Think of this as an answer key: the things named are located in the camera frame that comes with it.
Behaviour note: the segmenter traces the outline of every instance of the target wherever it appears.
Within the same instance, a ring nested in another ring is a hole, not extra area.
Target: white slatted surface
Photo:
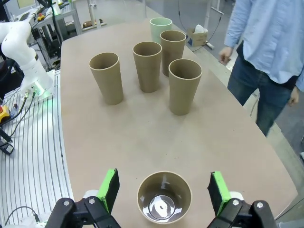
[[[4,104],[10,110],[21,106],[19,89],[6,94]],[[24,115],[6,124],[10,135]],[[60,111],[60,71],[55,73],[55,94],[34,102],[12,137],[15,150],[11,156],[0,151],[0,223],[19,206],[29,206],[36,213],[50,212],[62,197],[73,198],[67,171]],[[10,217],[18,224],[32,216],[28,209],[19,209]]]

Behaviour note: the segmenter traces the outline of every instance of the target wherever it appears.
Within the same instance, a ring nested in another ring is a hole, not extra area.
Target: light green cup
[[[152,41],[161,43],[161,33],[171,30],[172,21],[169,18],[153,18],[150,20]]]

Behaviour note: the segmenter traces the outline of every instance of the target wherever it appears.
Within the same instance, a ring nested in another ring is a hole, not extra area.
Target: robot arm
[[[2,52],[15,60],[24,73],[21,94],[25,94],[26,90],[36,90],[37,95],[42,95],[53,85],[53,80],[43,68],[35,50],[28,47],[30,34],[31,26],[24,21],[0,23]]]

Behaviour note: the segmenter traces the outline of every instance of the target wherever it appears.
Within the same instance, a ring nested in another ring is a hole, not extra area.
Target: tan tabletop
[[[229,190],[248,203],[266,200],[275,215],[296,196],[285,167],[233,95],[209,71],[207,61],[185,48],[184,58],[203,67],[191,112],[173,115],[169,82],[139,89],[132,48],[151,40],[149,21],[102,28],[66,40],[61,55],[61,112],[68,171],[75,200],[98,189],[108,169],[117,168],[120,190],[112,214],[125,228],[155,227],[139,212],[136,194],[149,174],[168,170],[189,183],[189,213],[172,227],[206,227],[214,218],[207,186],[210,172],[221,171]],[[89,69],[102,52],[120,58],[125,99],[104,103]]]

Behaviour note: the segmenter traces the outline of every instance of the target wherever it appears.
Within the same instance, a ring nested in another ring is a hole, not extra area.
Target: cardboard box
[[[187,30],[187,42],[192,46],[203,46],[207,43],[208,32],[194,33],[195,28],[190,28]]]

